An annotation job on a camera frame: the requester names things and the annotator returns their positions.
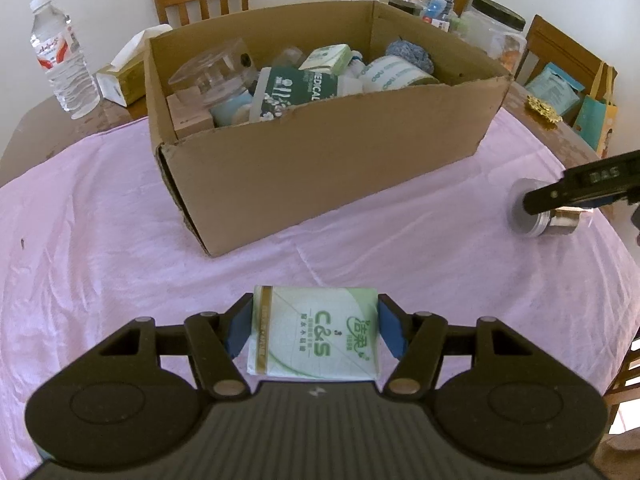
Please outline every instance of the pink tablecloth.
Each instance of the pink tablecloth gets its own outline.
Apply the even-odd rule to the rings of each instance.
[[[78,142],[0,189],[0,477],[38,463],[24,404],[60,368],[135,316],[180,323],[255,284],[373,286],[453,324],[497,316],[604,391],[640,324],[636,264],[600,213],[533,240],[504,220],[515,179],[561,171],[501,110],[475,156],[209,258],[162,183],[146,120]],[[393,359],[382,365],[384,378]]]

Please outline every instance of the ribbed black surface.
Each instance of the ribbed black surface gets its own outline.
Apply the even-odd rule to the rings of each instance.
[[[263,383],[243,402],[221,403],[183,447],[127,472],[45,464],[33,480],[599,480],[587,465],[516,474],[452,448],[423,410],[380,397],[372,383]]]

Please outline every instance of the gold tissue box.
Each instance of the gold tissue box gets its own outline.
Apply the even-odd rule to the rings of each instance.
[[[111,68],[111,65],[107,65],[95,74],[105,99],[127,107],[146,94],[144,52],[134,57],[118,72],[112,72]]]

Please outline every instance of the ball of yarn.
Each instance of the ball of yarn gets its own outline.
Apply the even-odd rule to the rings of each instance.
[[[433,74],[433,61],[429,54],[420,45],[406,40],[396,40],[386,48],[387,56],[398,56],[424,70],[427,74]]]

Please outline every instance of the wooden table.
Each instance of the wooden table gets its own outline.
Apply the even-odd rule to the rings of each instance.
[[[526,98],[527,91],[514,83],[503,107],[547,146],[566,168],[598,160],[591,147],[565,123],[548,129],[537,122],[525,110]],[[84,137],[111,130],[144,116],[144,98],[129,108],[103,99],[91,113],[73,121],[60,108],[58,101],[50,97],[27,112],[15,129],[0,159],[0,187]]]

